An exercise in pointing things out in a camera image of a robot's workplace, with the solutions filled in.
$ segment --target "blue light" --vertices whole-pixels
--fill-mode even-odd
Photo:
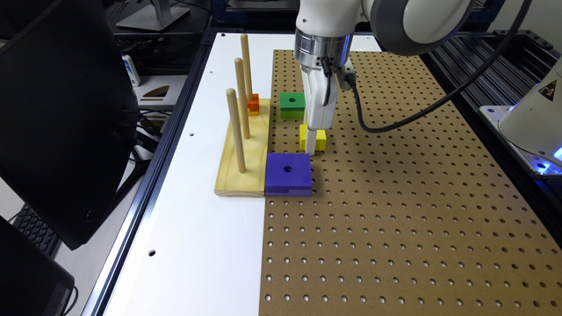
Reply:
[[[562,147],[560,147],[560,148],[556,151],[556,153],[554,153],[554,158],[556,158],[556,159],[562,161]]]
[[[550,163],[539,163],[537,171],[543,174],[550,166]]]

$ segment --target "purple square block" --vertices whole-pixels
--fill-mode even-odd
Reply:
[[[309,154],[267,154],[266,196],[310,197],[312,189]]]

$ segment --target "black cable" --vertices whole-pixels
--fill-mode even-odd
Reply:
[[[453,97],[455,97],[458,93],[464,90],[467,86],[474,83],[476,79],[478,79],[480,75],[482,75],[498,59],[498,57],[500,57],[503,51],[508,47],[511,40],[515,37],[517,31],[519,30],[519,26],[521,26],[521,23],[523,22],[525,16],[527,15],[527,11],[529,10],[531,3],[532,0],[523,1],[521,9],[519,10],[519,13],[517,13],[517,17],[515,18],[514,23],[511,25],[511,28],[509,28],[506,37],[501,41],[500,45],[498,45],[498,47],[494,50],[494,52],[484,61],[484,63],[482,63],[482,65],[480,65],[480,67],[476,69],[476,71],[474,71],[471,74],[471,76],[468,77],[468,79],[466,79],[466,81],[464,81],[461,85],[456,87],[445,97],[441,98],[439,101],[417,112],[416,114],[412,115],[409,118],[402,119],[400,122],[396,122],[390,124],[389,126],[383,126],[379,128],[368,127],[363,121],[363,113],[361,111],[361,101],[359,99],[359,93],[357,92],[356,79],[354,76],[347,76],[345,78],[345,81],[348,82],[351,88],[353,89],[353,95],[355,96],[356,105],[357,105],[357,116],[359,119],[359,125],[368,133],[383,133],[383,132],[392,131],[393,129],[412,123],[415,120],[430,114],[432,111],[436,110],[440,106],[450,101]]]
[[[176,1],[176,3],[173,4],[173,5],[176,5],[176,4],[187,4],[187,5],[191,5],[191,6],[194,6],[194,7],[198,7],[199,9],[205,10],[205,11],[207,11],[207,12],[209,12],[209,13],[213,13],[211,10],[209,10],[209,9],[207,9],[207,8],[205,8],[205,7],[202,7],[202,6],[200,6],[200,5],[190,4],[190,3],[185,2],[185,1],[182,1],[182,0],[175,0],[175,1]]]
[[[322,71],[328,79],[328,86],[326,87],[326,95],[324,96],[324,106],[328,105],[328,100],[330,99],[330,90],[332,88],[332,68],[330,67],[330,59],[328,57],[322,57],[320,60],[322,65]]]
[[[64,314],[62,316],[67,316],[68,313],[70,311],[72,311],[72,309],[74,308],[74,305],[76,305],[76,302],[78,301],[78,288],[76,287],[76,285],[74,285],[74,290],[76,290],[76,295],[74,296],[74,302],[72,302],[72,304],[70,305],[68,310],[66,312],[64,312]]]
[[[11,223],[20,213],[21,213],[21,211],[17,212],[16,215],[14,215],[10,219],[8,219],[8,223]]]
[[[150,128],[152,129],[152,133],[154,133],[155,136],[162,137],[162,133],[160,133],[160,129],[154,123],[152,123],[152,121],[150,119],[148,119],[146,116],[144,116],[144,114],[142,114],[140,112],[139,112],[139,115],[140,115],[141,119],[144,119],[144,120],[147,121],[147,123],[150,125]],[[138,127],[144,129],[147,132],[150,132],[145,126],[138,126]]]

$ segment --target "wooden peg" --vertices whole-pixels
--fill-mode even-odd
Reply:
[[[248,35],[243,33],[240,35],[242,42],[242,59],[244,60],[244,78],[246,80],[246,99],[252,101],[254,99],[254,92],[252,90],[252,72],[249,63],[249,44]]]
[[[236,102],[236,91],[234,89],[227,90],[228,111],[230,112],[230,126],[232,127],[232,136],[234,138],[234,149],[236,151],[236,160],[238,161],[238,171],[246,172],[246,162],[244,160],[244,147],[242,145],[242,136],[240,132],[240,119],[238,118],[238,104]]]
[[[234,60],[236,66],[236,81],[238,82],[238,98],[240,98],[240,115],[242,116],[242,136],[249,139],[248,101],[244,88],[244,62],[240,58]]]

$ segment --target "computer monitor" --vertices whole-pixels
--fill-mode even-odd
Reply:
[[[111,212],[137,101],[99,0],[29,18],[37,2],[0,0],[2,18],[28,20],[0,48],[0,176],[75,249]]]

